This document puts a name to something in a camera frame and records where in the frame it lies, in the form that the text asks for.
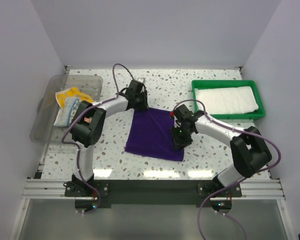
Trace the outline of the purple towel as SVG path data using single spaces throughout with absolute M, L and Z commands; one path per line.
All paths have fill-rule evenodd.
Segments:
M 167 110 L 148 108 L 134 111 L 125 151 L 134 155 L 181 162 L 184 150 L 174 148 L 174 120 Z

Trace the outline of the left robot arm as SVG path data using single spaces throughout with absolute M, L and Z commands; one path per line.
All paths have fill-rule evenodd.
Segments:
M 144 111 L 149 108 L 148 92 L 144 82 L 131 80 L 115 97 L 100 102 L 82 101 L 70 125 L 72 143 L 78 148 L 74 180 L 79 180 L 76 190 L 82 196 L 93 193 L 94 146 L 102 136 L 106 118 L 130 109 Z

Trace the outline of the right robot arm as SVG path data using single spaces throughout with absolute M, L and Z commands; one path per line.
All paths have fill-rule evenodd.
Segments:
M 217 196 L 225 196 L 233 185 L 243 178 L 252 177 L 272 160 L 264 138 L 254 126 L 236 128 L 213 118 L 203 110 L 192 112 L 184 104 L 176 107 L 170 117 L 176 123 L 171 128 L 175 150 L 191 145 L 192 134 L 207 135 L 230 148 L 232 165 L 218 173 L 209 186 L 209 190 Z

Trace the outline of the white towel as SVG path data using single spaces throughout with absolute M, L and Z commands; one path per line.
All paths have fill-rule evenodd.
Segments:
M 194 90 L 195 99 L 202 102 L 210 115 L 252 113 L 259 109 L 249 86 Z

